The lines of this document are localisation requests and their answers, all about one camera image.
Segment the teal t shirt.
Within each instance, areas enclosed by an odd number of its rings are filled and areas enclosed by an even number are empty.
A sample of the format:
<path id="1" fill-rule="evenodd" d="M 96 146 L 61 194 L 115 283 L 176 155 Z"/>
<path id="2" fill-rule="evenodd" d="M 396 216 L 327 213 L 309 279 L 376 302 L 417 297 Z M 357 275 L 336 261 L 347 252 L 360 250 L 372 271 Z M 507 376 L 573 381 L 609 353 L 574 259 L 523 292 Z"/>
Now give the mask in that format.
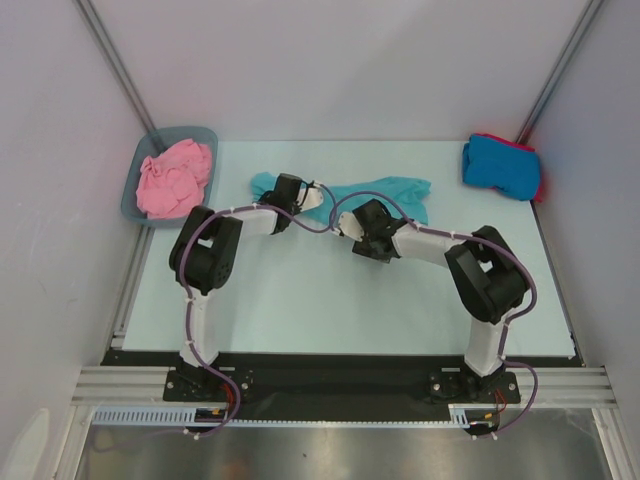
<path id="1" fill-rule="evenodd" d="M 254 175 L 250 181 L 253 200 L 257 201 L 265 192 L 273 190 L 276 180 L 277 176 L 268 172 Z M 334 194 L 336 201 L 340 201 L 349 194 L 356 192 L 372 191 L 380 193 L 385 197 L 391 198 L 398 204 L 410 219 L 425 225 L 428 224 L 428 214 L 424 200 L 430 194 L 431 183 L 427 180 L 413 177 L 390 176 L 364 183 L 332 185 L 328 188 Z M 305 211 L 302 215 L 326 227 L 332 202 L 331 199 L 326 196 L 328 194 L 324 195 L 324 201 L 320 206 Z M 342 203 L 338 208 L 337 216 L 344 212 L 351 212 L 371 199 L 381 201 L 390 213 L 398 215 L 398 210 L 386 199 L 375 195 L 359 195 Z"/>

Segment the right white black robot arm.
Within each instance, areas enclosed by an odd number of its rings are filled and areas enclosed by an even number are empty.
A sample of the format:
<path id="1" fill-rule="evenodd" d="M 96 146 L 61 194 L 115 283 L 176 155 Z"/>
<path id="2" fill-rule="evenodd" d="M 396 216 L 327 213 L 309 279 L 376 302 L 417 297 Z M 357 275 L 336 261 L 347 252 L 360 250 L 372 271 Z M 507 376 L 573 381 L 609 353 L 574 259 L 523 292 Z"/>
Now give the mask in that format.
<path id="1" fill-rule="evenodd" d="M 495 373 L 505 363 L 511 322 L 533 309 L 534 280 L 500 233 L 484 226 L 471 234 L 436 230 L 407 216 L 394 217 L 379 200 L 339 216 L 340 233 L 354 240 L 352 252 L 388 263 L 421 260 L 447 269 L 471 316 L 461 376 L 463 393 L 484 401 L 497 389 Z"/>

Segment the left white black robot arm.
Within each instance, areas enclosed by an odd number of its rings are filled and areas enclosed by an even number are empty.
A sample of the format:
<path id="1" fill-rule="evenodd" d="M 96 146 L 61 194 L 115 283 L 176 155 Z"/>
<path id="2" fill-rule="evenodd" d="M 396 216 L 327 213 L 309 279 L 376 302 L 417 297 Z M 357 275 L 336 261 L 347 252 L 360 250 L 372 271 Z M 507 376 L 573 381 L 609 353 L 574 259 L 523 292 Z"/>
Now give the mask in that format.
<path id="1" fill-rule="evenodd" d="M 249 206 L 219 212 L 197 206 L 188 215 L 171 250 L 169 266 L 186 293 L 184 345 L 177 375 L 197 398 L 210 399 L 221 387 L 220 374 L 209 368 L 219 350 L 206 344 L 206 310 L 213 294 L 230 279 L 240 240 L 286 230 L 308 208 L 312 188 L 297 176 L 281 174 L 275 186 Z"/>

